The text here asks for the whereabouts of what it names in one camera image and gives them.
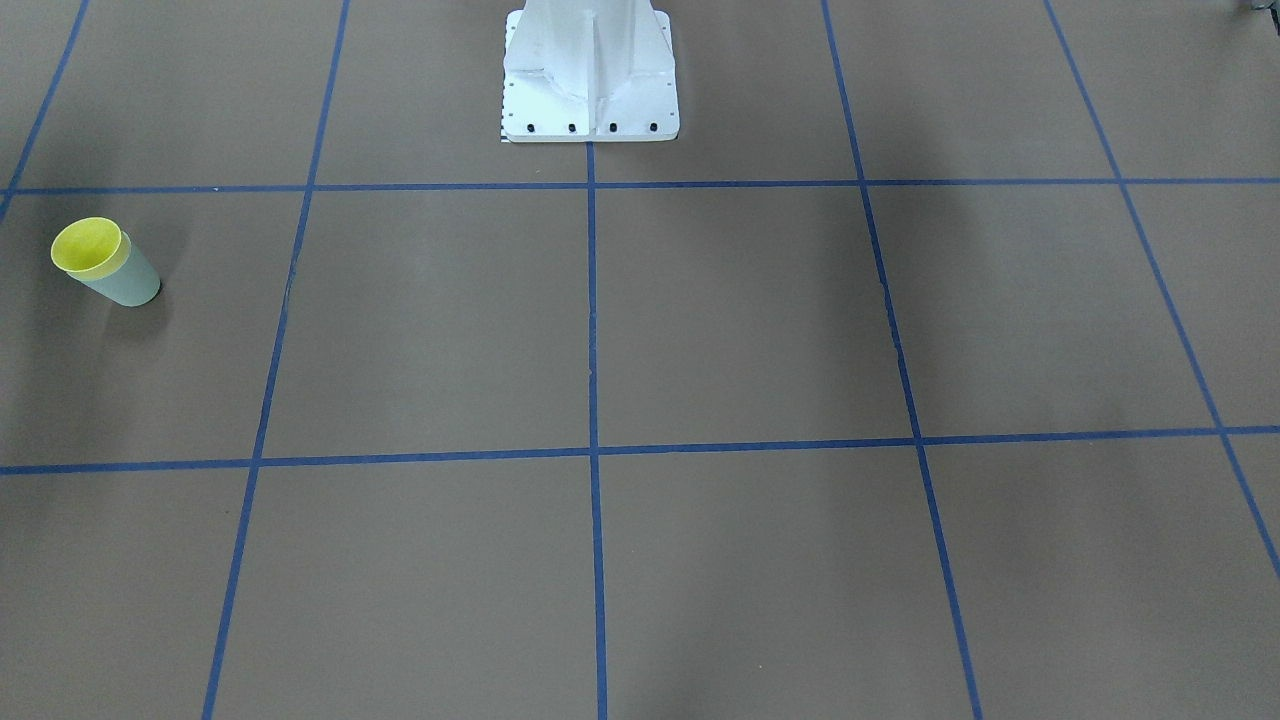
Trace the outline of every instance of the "grid square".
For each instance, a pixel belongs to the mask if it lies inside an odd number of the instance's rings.
[[[0,23],[0,188],[18,167],[49,82],[76,22],[78,0],[6,4]]]
[[[200,714],[243,470],[0,482],[0,716]]]
[[[910,448],[605,457],[609,714],[961,717]]]
[[[586,445],[585,193],[315,197],[271,455]]]
[[[1211,424],[1116,188],[872,195],[925,434]]]
[[[654,8],[671,14],[680,138],[602,143],[600,179],[854,177],[818,3],[662,0]],[[774,47],[786,51],[767,50]]]
[[[868,177],[1111,177],[1039,3],[832,5]]]
[[[0,227],[0,462],[247,457],[297,193],[19,196]],[[79,218],[116,220],[160,295],[122,307],[58,270]]]
[[[1130,192],[1222,420],[1280,423],[1280,186]]]
[[[225,717],[595,712],[582,459],[265,469]]]
[[[1057,3],[1128,177],[1280,176],[1280,54],[1244,3]]]
[[[1217,438],[929,457],[987,716],[1280,714],[1280,585]]]
[[[23,187],[306,182],[338,12],[90,4]]]
[[[353,3],[320,181],[581,182],[580,143],[500,142],[504,24],[522,5]]]
[[[600,437],[910,434],[858,191],[604,191]]]
[[[1280,541],[1280,436],[1234,437],[1231,447],[1249,480],[1271,542]]]

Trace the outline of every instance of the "yellow cup rim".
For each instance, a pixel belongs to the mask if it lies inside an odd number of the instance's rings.
[[[84,231],[86,225],[90,227],[96,225],[95,229],[99,231],[105,229],[113,233],[114,246],[111,246],[110,249],[111,251],[102,259],[101,263],[97,263],[96,265],[88,268],[73,268],[64,265],[63,261],[59,259],[60,255],[59,247],[69,242],[68,238],[72,234]],[[124,261],[129,258],[129,250],[131,250],[129,236],[120,229],[120,225],[115,224],[115,222],[109,218],[93,217],[93,218],[83,218],[76,220],[74,223],[63,228],[61,232],[59,232],[58,236],[54,237],[54,243],[49,249],[49,256],[54,261],[54,265],[58,265],[58,269],[64,270],[73,278],[81,281],[96,281],[105,278],[106,275],[110,275],[111,273],[119,270],[120,266],[124,265]]]

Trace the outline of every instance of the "blue tape line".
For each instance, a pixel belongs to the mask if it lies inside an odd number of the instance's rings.
[[[599,182],[600,190],[673,190],[673,188],[735,188],[735,187],[855,187],[855,179],[799,179],[799,181],[644,181]]]
[[[397,462],[466,462],[475,460],[534,460],[540,457],[586,457],[585,447],[547,447],[532,450],[474,450],[458,452],[392,452],[383,455],[310,455],[264,457],[262,468],[316,468],[325,465],[388,465]]]
[[[1221,432],[1230,436],[1274,436],[1280,434],[1280,425],[1238,425],[1226,427]],[[1111,439],[1178,438],[1178,437],[1216,437],[1216,428],[1153,428],[1135,430],[1083,430],[1057,433],[1007,433],[978,436],[924,436],[920,443],[925,446],[964,446],[964,445],[1007,445],[1036,442],[1097,442]],[[915,438],[847,438],[847,439],[799,439],[765,442],[695,442],[672,445],[614,445],[600,446],[596,455],[676,455],[676,454],[717,454],[717,452],[773,452],[794,450],[854,450],[865,447],[911,447]],[[547,457],[589,457],[590,447],[536,447],[521,450],[463,450],[442,452],[392,452],[375,455],[302,455],[262,457],[260,468],[312,468],[326,465],[384,465],[396,462],[466,462],[484,460],[538,460]],[[83,462],[58,465],[0,465],[3,475],[65,475],[77,473],[147,473],[163,470],[216,470],[246,469],[252,459],[227,460],[156,460],[140,462]]]
[[[1222,423],[1217,402],[1213,401],[1213,393],[1210,392],[1208,382],[1204,379],[1204,372],[1201,368],[1199,360],[1196,357],[1196,350],[1192,346],[1190,337],[1187,334],[1187,328],[1183,325],[1181,316],[1178,313],[1178,306],[1174,304],[1174,296],[1169,291],[1169,286],[1165,282],[1165,274],[1161,272],[1160,263],[1156,260],[1156,252],[1151,246],[1149,238],[1147,237],[1147,231],[1142,224],[1138,208],[1134,205],[1133,195],[1129,192],[1128,181],[1125,181],[1124,174],[1120,172],[1120,164],[1116,161],[1115,152],[1111,150],[1111,141],[1107,140],[1106,131],[1102,129],[1102,120],[1098,117],[1097,108],[1094,108],[1093,100],[1089,97],[1089,91],[1084,87],[1084,77],[1080,74],[1080,68],[1075,61],[1075,55],[1071,53],[1071,46],[1066,41],[1066,33],[1062,31],[1062,23],[1059,22],[1057,13],[1053,10],[1053,3],[1052,0],[1043,0],[1043,3],[1044,12],[1048,13],[1048,19],[1053,24],[1053,32],[1057,35],[1057,41],[1062,46],[1062,55],[1066,58],[1066,64],[1071,68],[1071,77],[1075,78],[1075,86],[1080,92],[1080,97],[1084,100],[1084,106],[1089,111],[1089,119],[1093,120],[1093,128],[1098,133],[1098,141],[1102,143],[1102,150],[1107,156],[1107,163],[1111,165],[1111,172],[1120,183],[1120,193],[1124,196],[1125,206],[1129,209],[1129,218],[1133,220],[1133,227],[1138,232],[1138,241],[1142,243],[1142,250],[1147,255],[1147,263],[1151,265],[1151,273],[1156,278],[1156,286],[1160,288],[1160,295],[1165,300],[1165,307],[1169,311],[1170,319],[1174,322],[1174,328],[1178,331],[1178,340],[1183,343],[1183,351],[1187,354],[1187,361],[1190,363],[1192,373],[1196,375],[1196,383],[1199,386],[1201,396],[1204,398],[1204,406],[1208,409],[1208,414],[1213,419],[1213,428],[1217,430],[1219,438],[1222,442],[1222,450],[1226,452],[1228,460],[1230,461],[1231,471],[1235,474],[1235,482],[1240,486],[1240,493],[1244,495],[1244,501],[1249,507],[1249,514],[1253,516],[1253,524],[1258,530],[1258,537],[1262,539],[1262,547],[1266,550],[1267,557],[1271,560],[1271,569],[1276,578],[1280,579],[1280,553],[1276,552],[1275,542],[1271,539],[1271,533],[1267,530],[1266,520],[1258,510],[1257,501],[1253,497],[1253,489],[1249,487],[1249,480],[1244,475],[1244,469],[1240,468],[1240,464],[1235,457],[1235,448],[1231,447],[1230,434],[1226,432],[1226,427]]]
[[[1270,436],[1280,433],[1280,425],[1234,425],[1222,429],[1229,436]]]
[[[867,181],[868,187],[987,187],[1023,184],[1115,184],[1112,178],[919,178]]]
[[[902,178],[868,179],[868,187],[1018,187],[1117,184],[1115,178]],[[1126,184],[1280,184],[1280,178],[1125,178]],[[858,187],[858,179],[808,181],[654,181],[598,182],[596,190],[680,190],[748,187]],[[122,187],[27,187],[3,191],[5,199],[28,195],[227,195],[237,192],[439,192],[500,190],[585,190],[585,182],[396,182],[321,184],[178,184]]]
[[[934,436],[922,438],[927,446],[1001,445],[1019,442],[1094,442],[1103,439],[1140,439],[1165,437],[1216,437],[1215,428],[1157,428],[1144,430],[1085,430],[1065,433],[1009,433],[991,436]]]
[[[600,455],[676,455],[700,452],[772,452],[790,450],[850,450],[858,447],[911,447],[913,438],[814,439],[773,442],[692,442],[677,445],[614,445]]]
[[[435,192],[448,190],[585,190],[585,182],[396,182],[330,183],[316,192]]]
[[[61,465],[0,465],[4,475],[73,475],[83,473],[151,473],[157,470],[242,470],[248,459],[233,460],[154,460],[145,462],[79,462]]]
[[[1124,178],[1125,184],[1280,184],[1280,178]]]
[[[303,192],[305,184],[175,184],[138,187],[32,187],[14,195],[228,195],[236,192]]]
[[[588,442],[591,465],[591,557],[595,578],[595,714],[609,716],[609,674],[604,612],[604,523],[600,509],[600,384],[596,305],[595,143],[586,143]]]
[[[899,379],[902,384],[902,397],[906,402],[906,413],[911,424],[911,438],[915,445],[915,456],[920,466],[920,478],[924,483],[924,496],[929,506],[929,520],[933,524],[933,541],[937,544],[938,564],[942,569],[942,582],[947,592],[947,603],[951,607],[951,623],[955,628],[956,647],[960,652],[960,662],[964,669],[965,685],[969,691],[969,705],[974,720],[982,720],[982,701],[978,696],[978,680],[973,669],[973,660],[969,652],[968,633],[964,628],[964,616],[960,612],[960,597],[956,592],[955,577],[951,571],[951,553],[947,550],[946,534],[942,529],[942,515],[938,511],[937,497],[933,492],[933,475],[929,470],[929,459],[925,454],[923,436],[920,433],[920,419],[915,409],[915,395],[911,391],[911,378],[906,368],[906,354],[902,351],[902,338],[899,333],[897,314],[893,310],[893,293],[890,291],[888,274],[884,270],[884,255],[881,250],[879,232],[876,227],[876,214],[872,208],[870,190],[867,184],[867,173],[863,168],[861,149],[858,145],[858,129],[854,124],[854,114],[849,102],[849,91],[845,82],[845,70],[840,61],[840,47],[836,42],[836,31],[831,22],[831,6],[827,0],[822,1],[823,22],[827,26],[827,44],[831,47],[832,69],[836,73],[836,86],[840,90],[840,104],[845,113],[845,126],[849,131],[849,147],[854,155],[854,168],[858,172],[859,193],[863,201],[863,213],[867,217],[867,231],[870,236],[872,252],[876,256],[876,274],[879,277],[884,295],[884,314],[888,319],[890,334],[893,340],[893,350],[897,352]]]
[[[333,42],[333,55],[329,60],[329,78],[325,83],[324,100],[320,104],[320,119],[316,122],[315,146],[311,151],[311,167],[307,172],[308,188],[315,184],[320,168],[320,154],[324,149],[325,126],[329,120],[329,105],[333,102],[333,88],[338,79],[338,63],[342,58],[342,42],[347,32],[347,15],[351,0],[342,1],[338,15],[338,31]],[[230,632],[232,614],[236,609],[236,589],[239,584],[239,570],[244,560],[244,543],[248,538],[248,523],[253,512],[253,496],[257,491],[259,469],[262,448],[266,445],[266,429],[271,418],[271,402],[275,396],[275,380],[280,370],[280,355],[284,350],[284,334],[289,323],[289,295],[298,272],[298,258],[302,255],[302,242],[306,237],[307,219],[311,214],[311,190],[302,196],[302,210],[298,214],[298,228],[293,237],[293,251],[289,256],[289,272],[284,281],[284,297],[280,300],[280,316],[275,327],[275,343],[271,348],[271,364],[266,374],[266,388],[262,392],[262,410],[259,416],[257,436],[253,439],[253,457],[250,464],[248,479],[244,483],[244,502],[241,507],[239,525],[236,530],[236,548],[232,552],[232,566],[227,577],[227,594],[223,598],[223,612],[218,623],[218,639],[214,643],[214,660],[209,669],[209,685],[205,691],[202,720],[212,720],[218,701],[218,684],[221,678],[223,659],[227,652],[227,638]]]
[[[27,163],[31,161],[31,151],[36,147],[36,137],[40,136],[40,128],[45,124],[45,117],[49,115],[49,108],[54,102],[54,94],[58,92],[58,83],[63,81],[63,73],[67,72],[67,64],[72,59],[72,50],[76,47],[81,27],[84,26],[84,13],[87,12],[88,0],[81,0],[79,9],[76,10],[76,19],[72,22],[72,29],[67,35],[67,45],[63,46],[63,54],[58,59],[58,68],[54,69],[54,77],[49,81],[49,90],[45,91],[45,97],[40,102],[40,110],[36,111],[36,120],[31,124],[27,141],[22,145],[22,154],[18,155],[18,165],[13,169],[13,176],[9,178],[8,192],[5,192],[4,200],[0,201],[0,223],[9,214],[14,190],[22,182],[22,173],[26,172]]]

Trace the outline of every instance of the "paper cup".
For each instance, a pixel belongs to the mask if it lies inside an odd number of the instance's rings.
[[[160,292],[160,275],[128,233],[106,218],[84,218],[54,238],[49,255],[68,275],[125,307]]]

